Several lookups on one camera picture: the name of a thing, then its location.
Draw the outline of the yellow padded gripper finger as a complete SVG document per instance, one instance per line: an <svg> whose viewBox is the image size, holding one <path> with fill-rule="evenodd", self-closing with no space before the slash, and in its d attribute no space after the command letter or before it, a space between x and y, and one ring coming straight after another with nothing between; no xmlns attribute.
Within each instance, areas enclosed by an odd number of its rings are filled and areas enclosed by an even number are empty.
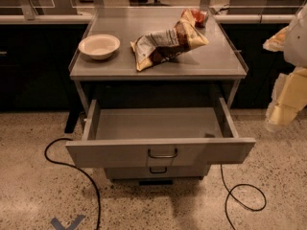
<svg viewBox="0 0 307 230"><path fill-rule="evenodd" d="M263 44L263 48L271 52L283 52L288 29L289 27L286 26L278 33L267 39Z"/></svg>
<svg viewBox="0 0 307 230"><path fill-rule="evenodd" d="M277 132L287 127L307 105L307 69L296 67L289 74L280 74L272 91L272 101L267 112L265 127Z"/></svg>

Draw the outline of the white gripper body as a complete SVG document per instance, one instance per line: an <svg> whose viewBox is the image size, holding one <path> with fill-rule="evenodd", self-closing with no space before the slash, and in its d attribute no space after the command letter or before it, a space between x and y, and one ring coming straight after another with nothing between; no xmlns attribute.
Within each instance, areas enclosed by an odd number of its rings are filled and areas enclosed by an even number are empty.
<svg viewBox="0 0 307 230"><path fill-rule="evenodd" d="M307 67L307 5L289 24L285 37L284 58L296 67Z"/></svg>

